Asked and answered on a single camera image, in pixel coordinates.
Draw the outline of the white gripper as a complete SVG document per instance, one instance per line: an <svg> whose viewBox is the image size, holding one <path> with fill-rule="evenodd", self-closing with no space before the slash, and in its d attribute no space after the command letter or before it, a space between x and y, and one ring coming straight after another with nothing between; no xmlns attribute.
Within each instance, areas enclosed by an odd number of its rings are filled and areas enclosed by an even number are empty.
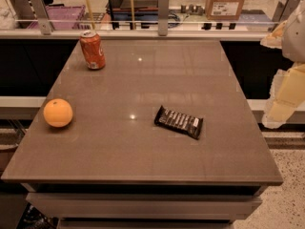
<svg viewBox="0 0 305 229"><path fill-rule="evenodd" d="M287 71L278 70L272 81L262 124L266 128L277 129L305 101L305 1L301 0L288 20L265 36L260 45L282 49L284 57L299 62Z"/></svg>

